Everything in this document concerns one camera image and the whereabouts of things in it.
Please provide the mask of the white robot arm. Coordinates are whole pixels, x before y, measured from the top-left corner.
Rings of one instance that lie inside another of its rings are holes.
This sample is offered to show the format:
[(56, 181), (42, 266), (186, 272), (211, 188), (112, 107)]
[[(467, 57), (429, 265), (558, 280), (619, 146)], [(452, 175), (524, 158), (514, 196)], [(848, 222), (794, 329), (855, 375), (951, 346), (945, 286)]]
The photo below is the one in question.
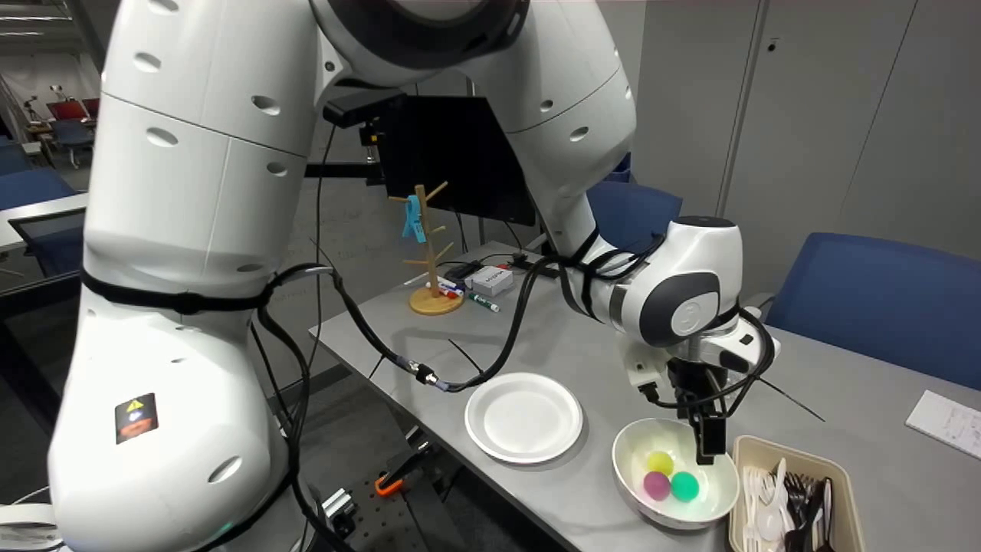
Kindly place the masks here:
[(735, 225), (681, 217), (643, 254), (593, 225), (589, 194), (637, 125), (597, 0), (120, 0), (46, 454), (67, 552), (203, 552), (276, 498), (291, 425), (247, 326), (303, 266), (316, 113), (438, 72), (486, 102), (573, 311), (643, 346), (733, 319)]

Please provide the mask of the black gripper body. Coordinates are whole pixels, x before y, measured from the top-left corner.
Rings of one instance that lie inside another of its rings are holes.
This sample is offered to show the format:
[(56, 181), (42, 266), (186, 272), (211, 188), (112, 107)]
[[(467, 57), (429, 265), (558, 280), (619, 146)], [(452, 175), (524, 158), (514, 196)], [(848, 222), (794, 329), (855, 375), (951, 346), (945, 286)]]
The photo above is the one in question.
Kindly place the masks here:
[(669, 379), (681, 414), (720, 414), (726, 409), (726, 370), (702, 362), (669, 362)]

